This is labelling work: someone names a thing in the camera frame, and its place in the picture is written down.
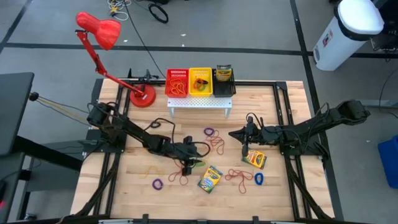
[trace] yellow basket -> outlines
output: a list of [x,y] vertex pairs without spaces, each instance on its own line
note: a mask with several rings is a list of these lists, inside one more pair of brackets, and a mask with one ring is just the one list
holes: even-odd
[[[203,91],[193,88],[197,78],[206,80],[208,84],[205,85]],[[209,97],[213,94],[213,80],[211,77],[211,68],[190,68],[189,69],[189,94],[195,97]]]

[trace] gray floor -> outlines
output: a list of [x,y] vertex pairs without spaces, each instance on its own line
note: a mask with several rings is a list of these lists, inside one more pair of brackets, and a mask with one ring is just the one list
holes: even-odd
[[[25,0],[0,1],[0,39],[22,8]],[[327,0],[296,0],[307,50],[311,51],[329,23],[333,12]],[[172,0],[164,6],[170,22],[161,24],[135,4],[129,6],[136,26],[150,46],[228,47],[299,51],[289,0]],[[74,30],[75,15],[86,11],[100,19],[108,18],[105,1],[33,0],[9,43],[80,45]],[[141,46],[129,21],[122,22],[118,45]],[[370,44],[358,52],[371,53]],[[99,50],[109,73],[125,77],[129,68],[135,75],[149,69],[159,75],[147,52]],[[312,108],[308,82],[301,56],[208,52],[153,52],[161,70],[172,67],[215,67],[231,63],[236,79],[301,80]],[[334,72],[311,68],[320,104],[336,106],[349,99],[376,100],[397,60],[350,58]],[[0,54],[0,73],[34,72],[33,91],[44,97],[85,108],[93,82],[100,76],[85,50],[23,49],[6,47]],[[384,98],[397,99],[398,79],[386,86]],[[345,220],[368,223],[394,223],[398,191],[387,185],[377,144],[397,134],[393,116],[371,110],[362,125],[338,126],[327,132]],[[39,143],[82,139],[86,127],[29,102],[19,134]],[[69,213],[73,189],[32,194],[28,212],[39,218]]]

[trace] purple rubber band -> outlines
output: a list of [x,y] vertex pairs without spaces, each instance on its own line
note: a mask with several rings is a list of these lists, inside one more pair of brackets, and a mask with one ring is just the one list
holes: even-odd
[[[160,187],[156,187],[156,185],[155,185],[156,182],[159,182]],[[155,190],[162,190],[162,188],[163,188],[163,182],[162,182],[160,179],[155,179],[155,180],[152,182],[152,187],[153,187]]]
[[205,128],[204,132],[207,136],[212,136],[214,134],[214,129],[213,128]]

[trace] small white rack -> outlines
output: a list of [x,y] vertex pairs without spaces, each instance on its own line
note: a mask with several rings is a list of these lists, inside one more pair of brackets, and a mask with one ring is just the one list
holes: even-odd
[[167,107],[171,116],[174,116],[174,108],[201,108],[201,109],[225,109],[225,117],[229,116],[232,109],[232,98],[221,97],[192,97],[188,95],[186,98],[168,98]]

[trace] lamp shade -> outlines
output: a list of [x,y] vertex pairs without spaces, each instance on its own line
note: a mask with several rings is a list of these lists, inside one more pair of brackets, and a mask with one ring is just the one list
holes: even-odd
[[97,43],[104,50],[112,49],[121,30],[120,22],[111,19],[101,21],[87,12],[79,12],[76,22],[81,28],[94,34]]

